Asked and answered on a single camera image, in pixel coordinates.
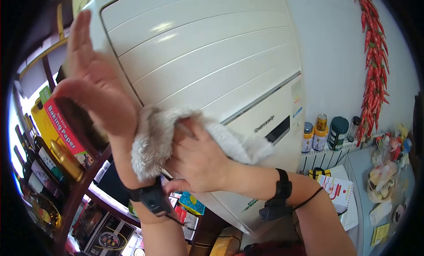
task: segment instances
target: dark green canister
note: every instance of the dark green canister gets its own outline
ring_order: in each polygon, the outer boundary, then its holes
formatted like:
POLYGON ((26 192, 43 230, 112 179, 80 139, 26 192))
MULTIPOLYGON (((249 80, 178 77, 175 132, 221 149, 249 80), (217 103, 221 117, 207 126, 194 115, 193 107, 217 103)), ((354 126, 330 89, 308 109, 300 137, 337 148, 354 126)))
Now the dark green canister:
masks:
POLYGON ((328 135, 328 147, 334 151, 339 151, 343 147, 343 140, 347 136, 349 130, 349 122, 343 117, 334 117, 330 125, 330 133, 328 135))

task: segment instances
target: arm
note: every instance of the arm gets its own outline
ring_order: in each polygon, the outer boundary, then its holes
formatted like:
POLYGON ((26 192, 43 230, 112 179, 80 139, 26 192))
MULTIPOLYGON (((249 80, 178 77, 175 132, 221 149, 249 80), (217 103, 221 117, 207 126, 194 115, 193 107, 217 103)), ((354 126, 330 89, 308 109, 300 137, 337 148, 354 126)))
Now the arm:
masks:
MULTIPOLYGON (((133 140, 111 140, 112 153, 119 178, 128 189, 153 185, 154 181, 140 183, 131 168, 131 146, 133 140)), ((187 255, 183 229, 176 222, 166 217, 156 217, 142 203, 131 201, 134 210, 140 218, 144 237, 146 255, 187 255)))
MULTIPOLYGON (((51 98, 72 99, 108 133, 116 170, 127 188, 153 185, 153 181, 139 182, 132 171, 130 153, 137 126, 137 106, 125 94, 112 66, 93 51, 90 16, 89 11, 81 11, 72 23, 67 46, 70 75, 58 84, 51 98)), ((180 225, 166 217, 154 216, 141 203, 132 204, 140 217, 147 255, 187 255, 180 225)))
MULTIPOLYGON (((182 123, 194 137, 176 130, 173 158, 168 171, 178 180, 170 181, 165 189, 192 192, 231 191, 250 198, 269 200, 275 195, 278 171, 273 168, 247 166, 228 159, 209 134, 191 120, 182 123)), ((287 204, 297 206, 309 199, 320 185, 313 179, 288 172, 293 189, 287 204)), ((310 256, 356 255, 355 247, 339 221, 337 212, 325 191, 296 210, 305 243, 310 256), (326 230, 326 246, 320 239, 326 230)))

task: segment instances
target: hand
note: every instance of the hand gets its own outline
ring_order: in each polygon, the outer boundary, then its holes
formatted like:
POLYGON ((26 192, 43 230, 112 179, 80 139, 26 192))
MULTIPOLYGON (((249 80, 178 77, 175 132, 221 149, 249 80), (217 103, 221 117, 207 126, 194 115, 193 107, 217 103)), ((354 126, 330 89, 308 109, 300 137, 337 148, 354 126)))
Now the hand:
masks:
POLYGON ((223 189, 233 161, 227 158, 198 123, 189 118, 180 122, 193 137, 175 128, 172 158, 166 166, 167 171, 177 179, 165 185, 165 192, 210 192, 223 189))
POLYGON ((90 17, 90 11, 81 11, 71 25, 67 47, 70 78, 57 85, 52 98, 72 99, 88 111, 110 140, 124 137, 132 143, 137 125, 135 104, 124 93, 112 65, 93 51, 90 17))

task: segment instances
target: black cable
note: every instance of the black cable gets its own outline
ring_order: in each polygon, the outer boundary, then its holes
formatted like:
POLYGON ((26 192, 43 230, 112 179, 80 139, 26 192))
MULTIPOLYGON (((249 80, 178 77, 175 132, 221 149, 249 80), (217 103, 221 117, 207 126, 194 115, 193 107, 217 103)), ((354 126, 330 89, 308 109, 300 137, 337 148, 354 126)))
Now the black cable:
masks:
POLYGON ((241 247, 241 240, 240 240, 240 238, 237 238, 236 236, 218 236, 218 238, 236 238, 238 241, 239 241, 239 248, 238 248, 238 250, 240 250, 240 247, 241 247))
POLYGON ((313 197, 315 197, 315 195, 317 195, 321 190, 323 190, 323 187, 319 188, 308 200, 306 200, 303 203, 301 203, 300 205, 294 207, 293 210, 296 210, 296 209, 304 206, 308 201, 310 201, 313 197))
MULTIPOLYGON (((172 216, 170 216, 170 215, 168 215, 168 214, 166 214, 165 216, 166 216, 167 218, 169 218, 169 219, 171 219, 171 220, 173 220, 173 221, 177 222, 179 225, 185 226, 185 223, 181 223, 180 221, 178 221, 177 219, 173 218, 172 216)), ((196 231, 195 229, 192 229, 192 228, 190 228, 190 227, 187 227, 187 229, 188 229, 188 230, 192 230, 192 231, 196 231)))

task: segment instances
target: white wall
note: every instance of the white wall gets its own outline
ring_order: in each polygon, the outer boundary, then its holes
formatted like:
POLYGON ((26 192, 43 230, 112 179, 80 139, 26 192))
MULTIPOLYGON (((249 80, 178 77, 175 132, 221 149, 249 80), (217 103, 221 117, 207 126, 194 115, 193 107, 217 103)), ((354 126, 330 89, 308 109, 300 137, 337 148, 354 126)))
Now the white wall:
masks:
MULTIPOLYGON (((354 0, 286 0, 303 47, 305 121, 315 124, 325 113, 348 121, 360 116, 366 78, 361 9, 354 0)), ((374 0, 389 51, 387 100, 380 113, 379 130, 403 122, 412 129, 418 78, 406 41, 389 10, 374 0)))

